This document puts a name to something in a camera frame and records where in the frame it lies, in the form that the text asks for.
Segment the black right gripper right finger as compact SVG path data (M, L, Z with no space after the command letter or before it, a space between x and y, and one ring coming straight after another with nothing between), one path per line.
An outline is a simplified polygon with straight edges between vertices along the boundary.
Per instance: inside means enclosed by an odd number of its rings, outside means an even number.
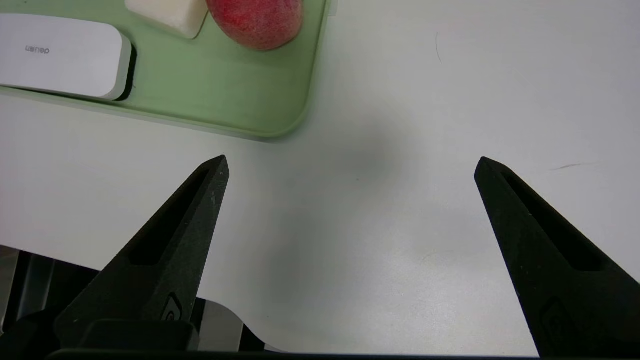
M638 281L504 164L474 180L538 354L638 357Z

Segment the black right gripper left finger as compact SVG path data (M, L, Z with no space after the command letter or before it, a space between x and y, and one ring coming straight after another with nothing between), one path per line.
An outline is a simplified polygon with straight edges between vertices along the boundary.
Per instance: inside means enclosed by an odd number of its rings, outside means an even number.
M62 349L185 351L227 183L227 158L201 164L55 319Z

